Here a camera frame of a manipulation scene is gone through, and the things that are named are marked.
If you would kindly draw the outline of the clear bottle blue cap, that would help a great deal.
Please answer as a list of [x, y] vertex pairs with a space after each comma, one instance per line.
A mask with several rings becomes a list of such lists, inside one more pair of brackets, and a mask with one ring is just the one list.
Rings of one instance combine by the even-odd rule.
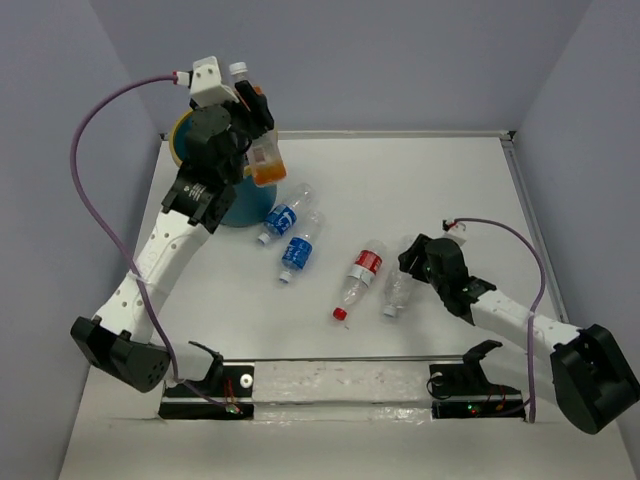
[[397, 318], [409, 305], [415, 286], [418, 284], [410, 274], [400, 270], [398, 257], [407, 251], [416, 239], [415, 235], [403, 236], [391, 257], [390, 270], [384, 287], [384, 305], [382, 313], [389, 318]]

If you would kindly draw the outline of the clear bottle red label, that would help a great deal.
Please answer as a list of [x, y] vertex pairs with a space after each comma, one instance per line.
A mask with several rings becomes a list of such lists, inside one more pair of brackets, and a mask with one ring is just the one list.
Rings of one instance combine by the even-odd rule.
[[332, 311], [337, 321], [345, 321], [354, 306], [366, 295], [376, 279], [386, 255], [384, 242], [369, 240], [356, 255]]

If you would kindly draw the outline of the orange label tea bottle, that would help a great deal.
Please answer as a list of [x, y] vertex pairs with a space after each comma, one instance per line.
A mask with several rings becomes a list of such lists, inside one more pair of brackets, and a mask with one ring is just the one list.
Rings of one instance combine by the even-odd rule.
[[251, 146], [247, 158], [254, 183], [259, 187], [274, 185], [287, 176], [287, 170], [266, 95], [250, 79], [245, 62], [232, 63], [229, 72], [236, 94], [249, 114], [247, 132], [251, 136]]

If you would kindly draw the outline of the blue label bottle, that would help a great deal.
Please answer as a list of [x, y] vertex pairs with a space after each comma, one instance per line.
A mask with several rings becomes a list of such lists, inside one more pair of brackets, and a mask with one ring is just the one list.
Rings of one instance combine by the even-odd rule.
[[317, 210], [304, 217], [281, 257], [280, 282], [290, 284], [304, 270], [324, 223], [324, 214]]
[[266, 216], [257, 241], [266, 246], [284, 236], [306, 213], [315, 198], [315, 191], [308, 183], [300, 183], [289, 192]]

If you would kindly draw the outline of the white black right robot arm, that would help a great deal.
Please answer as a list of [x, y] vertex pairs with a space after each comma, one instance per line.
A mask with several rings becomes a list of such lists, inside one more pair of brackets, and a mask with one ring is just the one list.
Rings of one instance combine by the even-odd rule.
[[453, 316], [548, 365], [551, 399], [582, 432], [600, 432], [639, 402], [639, 381], [606, 328], [579, 328], [535, 315], [495, 285], [470, 275], [461, 247], [451, 238], [420, 234], [398, 261], [401, 272], [430, 284]]

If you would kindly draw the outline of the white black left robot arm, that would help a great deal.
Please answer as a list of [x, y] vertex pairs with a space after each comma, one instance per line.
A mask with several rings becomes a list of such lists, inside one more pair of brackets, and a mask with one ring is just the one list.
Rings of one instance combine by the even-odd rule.
[[90, 202], [77, 165], [79, 141], [89, 122], [128, 90], [123, 87], [100, 101], [72, 139], [74, 187], [119, 249], [128, 271], [93, 316], [74, 321], [70, 334], [92, 366], [142, 393], [166, 382], [209, 395], [224, 376], [222, 355], [195, 341], [173, 345], [158, 315], [185, 267], [232, 206], [235, 187], [244, 179], [245, 155], [260, 136], [273, 130], [274, 119], [266, 96], [247, 80], [235, 83], [232, 100], [193, 101], [186, 156], [162, 200], [146, 244], [133, 256]]

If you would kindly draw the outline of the teal bin yellow rim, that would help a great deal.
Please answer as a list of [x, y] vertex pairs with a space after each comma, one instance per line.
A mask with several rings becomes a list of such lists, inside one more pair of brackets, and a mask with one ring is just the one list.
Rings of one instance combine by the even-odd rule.
[[[186, 158], [185, 138], [191, 128], [192, 111], [186, 111], [173, 125], [167, 136], [173, 162], [180, 167]], [[231, 228], [245, 228], [262, 223], [275, 206], [277, 186], [256, 186], [247, 162], [241, 183], [235, 186], [236, 199], [221, 224]]]

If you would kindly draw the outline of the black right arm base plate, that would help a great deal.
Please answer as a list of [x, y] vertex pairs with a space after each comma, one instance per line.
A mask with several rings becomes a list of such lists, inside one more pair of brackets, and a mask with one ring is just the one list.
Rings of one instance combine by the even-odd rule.
[[521, 391], [490, 382], [481, 365], [492, 350], [502, 346], [501, 342], [486, 340], [469, 349], [456, 362], [429, 366], [425, 387], [432, 399], [434, 419], [526, 419], [526, 402]]

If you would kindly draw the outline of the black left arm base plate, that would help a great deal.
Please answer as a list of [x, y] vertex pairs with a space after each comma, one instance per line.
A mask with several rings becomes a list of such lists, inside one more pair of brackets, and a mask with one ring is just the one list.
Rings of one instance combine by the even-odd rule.
[[163, 420], [251, 420], [254, 417], [255, 363], [226, 361], [223, 356], [194, 341], [188, 343], [213, 360], [203, 380], [165, 384], [158, 415]]

